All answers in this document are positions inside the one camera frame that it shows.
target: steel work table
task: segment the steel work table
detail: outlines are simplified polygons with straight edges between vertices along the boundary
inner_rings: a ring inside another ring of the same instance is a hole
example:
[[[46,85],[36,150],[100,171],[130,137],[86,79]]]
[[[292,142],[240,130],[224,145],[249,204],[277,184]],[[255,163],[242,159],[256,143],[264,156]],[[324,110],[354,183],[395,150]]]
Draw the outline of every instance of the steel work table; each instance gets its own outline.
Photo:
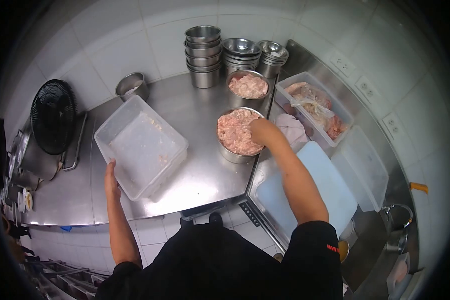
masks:
[[[218,152],[216,122],[230,109],[225,78],[209,89],[192,86],[189,74],[149,85],[147,103],[189,143],[186,161],[151,199],[130,201],[122,193],[128,220],[152,218],[244,195],[253,163],[237,165]],[[272,93],[260,112],[267,114]],[[94,133],[116,111],[122,100],[114,98],[89,111],[75,170],[60,171],[34,192],[32,212],[22,213],[24,224],[86,226],[108,223],[104,174],[107,167]]]

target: black sleeve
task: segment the black sleeve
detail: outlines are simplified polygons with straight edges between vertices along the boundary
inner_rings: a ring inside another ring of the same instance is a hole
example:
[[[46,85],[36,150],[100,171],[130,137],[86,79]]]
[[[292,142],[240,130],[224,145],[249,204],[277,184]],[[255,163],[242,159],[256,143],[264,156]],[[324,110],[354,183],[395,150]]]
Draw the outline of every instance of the black sleeve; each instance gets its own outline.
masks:
[[[95,299],[135,299],[137,285],[134,283],[137,273],[142,269],[136,264],[126,261],[117,265],[113,275],[98,287]]]
[[[293,232],[282,266],[291,286],[307,285],[309,299],[343,299],[340,254],[335,228],[323,221],[299,225]]]

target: white tile floor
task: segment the white tile floor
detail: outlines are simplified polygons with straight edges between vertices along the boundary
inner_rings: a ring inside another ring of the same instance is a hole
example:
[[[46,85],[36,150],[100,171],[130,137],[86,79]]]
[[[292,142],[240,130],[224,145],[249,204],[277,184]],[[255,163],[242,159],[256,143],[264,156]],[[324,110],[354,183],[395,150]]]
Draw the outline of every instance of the white tile floor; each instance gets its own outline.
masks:
[[[223,226],[270,255],[278,253],[272,239],[261,227],[255,227],[238,205],[227,204],[219,210]],[[209,215],[195,219],[196,224],[208,223]],[[151,264],[163,245],[180,230],[180,213],[161,218],[129,221],[140,250],[143,267]],[[42,260],[61,260],[76,267],[86,267],[96,273],[111,274],[115,262],[110,249],[108,224],[73,228],[66,232],[59,227],[31,226],[30,240],[22,237],[22,245],[35,251]]]

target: white cutting board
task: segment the white cutting board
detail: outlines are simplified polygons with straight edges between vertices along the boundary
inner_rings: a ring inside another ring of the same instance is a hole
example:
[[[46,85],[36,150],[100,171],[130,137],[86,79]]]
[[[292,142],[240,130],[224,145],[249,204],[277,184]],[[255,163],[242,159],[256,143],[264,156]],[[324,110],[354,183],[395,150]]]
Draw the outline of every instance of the white cutting board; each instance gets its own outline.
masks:
[[[308,169],[325,203],[330,224],[339,237],[357,210],[357,201],[327,154],[314,141],[309,141],[296,154]],[[297,228],[282,186],[282,174],[277,172],[257,188],[257,198],[290,239]]]

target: black shirt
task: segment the black shirt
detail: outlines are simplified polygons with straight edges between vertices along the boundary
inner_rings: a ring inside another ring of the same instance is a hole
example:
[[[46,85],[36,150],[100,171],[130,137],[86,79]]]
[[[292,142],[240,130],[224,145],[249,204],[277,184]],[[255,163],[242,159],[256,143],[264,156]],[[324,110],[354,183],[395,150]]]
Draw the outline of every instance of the black shirt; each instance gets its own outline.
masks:
[[[180,229],[152,264],[117,265],[97,299],[342,299],[335,228],[298,226],[282,262],[214,224]]]

